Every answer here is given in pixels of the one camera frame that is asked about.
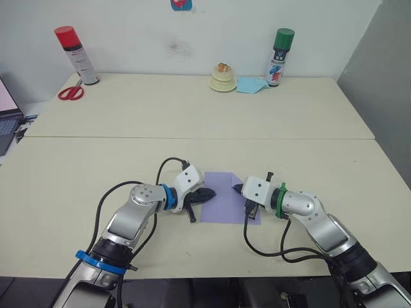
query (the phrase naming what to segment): purple paper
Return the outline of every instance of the purple paper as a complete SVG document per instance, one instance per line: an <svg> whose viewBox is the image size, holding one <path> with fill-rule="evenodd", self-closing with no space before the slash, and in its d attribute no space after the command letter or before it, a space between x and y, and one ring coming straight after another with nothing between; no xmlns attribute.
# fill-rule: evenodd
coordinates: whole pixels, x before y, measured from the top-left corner
<svg viewBox="0 0 411 308"><path fill-rule="evenodd" d="M202 223L244 223L245 198L232 187L243 182L231 172L206 172L204 187L211 188L216 196L203 203ZM256 219L249 219L250 225L260 225L259 212Z"/></svg>

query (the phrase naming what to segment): red scissors handle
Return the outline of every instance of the red scissors handle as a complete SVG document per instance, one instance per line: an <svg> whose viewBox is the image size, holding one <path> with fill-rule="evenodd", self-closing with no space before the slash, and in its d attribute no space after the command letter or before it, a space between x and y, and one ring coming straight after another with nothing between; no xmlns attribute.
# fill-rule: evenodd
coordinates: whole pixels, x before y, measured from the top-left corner
<svg viewBox="0 0 411 308"><path fill-rule="evenodd" d="M82 81L80 80L74 87L68 87L64 89L62 92L58 93L57 97L60 98L62 101L76 101L80 99L84 95L84 89L81 88Z"/></svg>

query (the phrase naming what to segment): robotic arm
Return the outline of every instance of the robotic arm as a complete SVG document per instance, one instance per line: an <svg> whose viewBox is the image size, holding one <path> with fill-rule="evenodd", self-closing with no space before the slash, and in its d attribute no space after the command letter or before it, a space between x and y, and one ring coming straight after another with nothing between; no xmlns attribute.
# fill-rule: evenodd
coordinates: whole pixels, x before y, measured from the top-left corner
<svg viewBox="0 0 411 308"><path fill-rule="evenodd" d="M77 252L76 257L81 263L53 307L113 308L116 300L107 291L117 286L127 269L136 270L130 265L132 250L143 234L148 218L165 210L181 211L187 205L185 201L189 194L199 195L202 182L201 173L189 166L175 179L174 187L164 184L133 187L128 201L116 211L91 252ZM210 190L203 190L207 200L215 195Z"/></svg>
<svg viewBox="0 0 411 308"><path fill-rule="evenodd" d="M341 221L326 213L315 195L287 191L285 183L273 184L270 177L248 177L241 194L278 218L291 215L302 223L321 252L330 256L346 276L349 288L362 296L367 308L411 307L411 295L368 254Z"/></svg>

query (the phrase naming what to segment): laptop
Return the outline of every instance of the laptop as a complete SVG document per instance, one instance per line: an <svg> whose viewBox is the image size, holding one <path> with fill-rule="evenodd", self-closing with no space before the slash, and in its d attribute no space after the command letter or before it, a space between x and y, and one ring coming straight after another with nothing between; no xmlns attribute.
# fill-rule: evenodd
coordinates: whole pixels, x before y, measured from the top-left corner
<svg viewBox="0 0 411 308"><path fill-rule="evenodd" d="M23 113L0 78L0 156L6 154Z"/></svg>

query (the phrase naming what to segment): gray wall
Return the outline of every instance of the gray wall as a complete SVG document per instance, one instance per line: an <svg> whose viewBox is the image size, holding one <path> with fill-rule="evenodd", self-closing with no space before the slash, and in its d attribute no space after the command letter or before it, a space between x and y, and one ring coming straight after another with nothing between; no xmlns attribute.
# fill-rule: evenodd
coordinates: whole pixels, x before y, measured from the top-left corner
<svg viewBox="0 0 411 308"><path fill-rule="evenodd" d="M338 84L411 185L410 0L382 2Z"/></svg>

